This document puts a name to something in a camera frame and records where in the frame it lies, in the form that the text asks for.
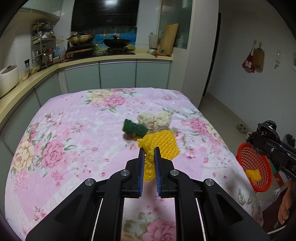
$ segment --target brown paper bag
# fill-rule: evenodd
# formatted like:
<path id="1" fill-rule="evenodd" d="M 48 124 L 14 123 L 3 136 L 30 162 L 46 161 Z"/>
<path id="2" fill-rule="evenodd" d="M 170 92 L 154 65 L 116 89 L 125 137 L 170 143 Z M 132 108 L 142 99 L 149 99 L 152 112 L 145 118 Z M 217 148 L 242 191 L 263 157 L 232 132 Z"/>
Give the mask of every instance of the brown paper bag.
<path id="1" fill-rule="evenodd" d="M 257 69 L 263 70 L 265 53 L 262 49 L 254 49 L 253 52 L 253 66 Z"/>

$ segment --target cutting board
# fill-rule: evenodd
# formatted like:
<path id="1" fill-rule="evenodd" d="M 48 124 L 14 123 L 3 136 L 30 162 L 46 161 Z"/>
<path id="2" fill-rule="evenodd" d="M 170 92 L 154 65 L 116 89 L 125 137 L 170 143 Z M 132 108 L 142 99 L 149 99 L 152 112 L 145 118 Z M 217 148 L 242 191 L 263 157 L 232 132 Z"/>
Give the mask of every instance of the cutting board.
<path id="1" fill-rule="evenodd" d="M 172 23 L 165 26 L 163 37 L 160 42 L 159 52 L 164 50 L 167 55 L 169 56 L 171 55 L 173 51 L 173 46 L 174 46 L 178 27 L 179 27 L 178 23 Z"/>

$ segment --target red plastic basket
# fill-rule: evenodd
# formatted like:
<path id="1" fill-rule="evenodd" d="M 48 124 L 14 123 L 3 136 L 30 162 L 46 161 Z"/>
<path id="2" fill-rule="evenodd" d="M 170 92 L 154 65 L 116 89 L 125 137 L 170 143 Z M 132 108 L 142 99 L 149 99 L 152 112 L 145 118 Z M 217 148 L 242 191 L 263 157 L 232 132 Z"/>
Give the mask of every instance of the red plastic basket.
<path id="1" fill-rule="evenodd" d="M 237 160 L 244 170 L 259 169 L 261 181 L 250 183 L 256 192 L 265 192 L 270 188 L 272 182 L 272 171 L 266 156 L 255 152 L 254 148 L 247 143 L 240 145 L 237 151 Z"/>

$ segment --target light switch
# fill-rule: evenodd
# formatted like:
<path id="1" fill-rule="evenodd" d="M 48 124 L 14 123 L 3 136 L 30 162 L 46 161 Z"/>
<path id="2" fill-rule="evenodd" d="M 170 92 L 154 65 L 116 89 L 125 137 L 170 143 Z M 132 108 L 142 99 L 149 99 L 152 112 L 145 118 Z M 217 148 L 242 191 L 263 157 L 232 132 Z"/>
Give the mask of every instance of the light switch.
<path id="1" fill-rule="evenodd" d="M 276 62 L 279 64 L 281 63 L 281 51 L 280 50 L 276 51 Z"/>

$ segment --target hanging bag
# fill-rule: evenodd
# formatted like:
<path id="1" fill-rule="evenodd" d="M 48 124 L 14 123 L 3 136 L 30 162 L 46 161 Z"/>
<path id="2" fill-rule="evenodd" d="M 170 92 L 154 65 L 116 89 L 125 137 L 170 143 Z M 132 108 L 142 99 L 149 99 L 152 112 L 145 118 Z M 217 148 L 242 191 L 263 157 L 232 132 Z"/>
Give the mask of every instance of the hanging bag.
<path id="1" fill-rule="evenodd" d="M 248 73 L 255 73 L 255 67 L 252 64 L 253 63 L 252 51 L 255 48 L 255 44 L 256 44 L 256 42 L 254 42 L 251 52 L 250 52 L 249 56 L 247 57 L 246 61 L 242 64 L 242 67 Z"/>
<path id="2" fill-rule="evenodd" d="M 259 47 L 257 49 L 254 48 L 254 51 L 253 51 L 253 62 L 252 62 L 253 63 L 253 66 L 256 69 L 259 69 L 259 70 L 263 70 L 264 57 L 265 57 L 265 53 L 262 50 L 261 46 L 262 46 L 262 43 L 259 42 Z"/>

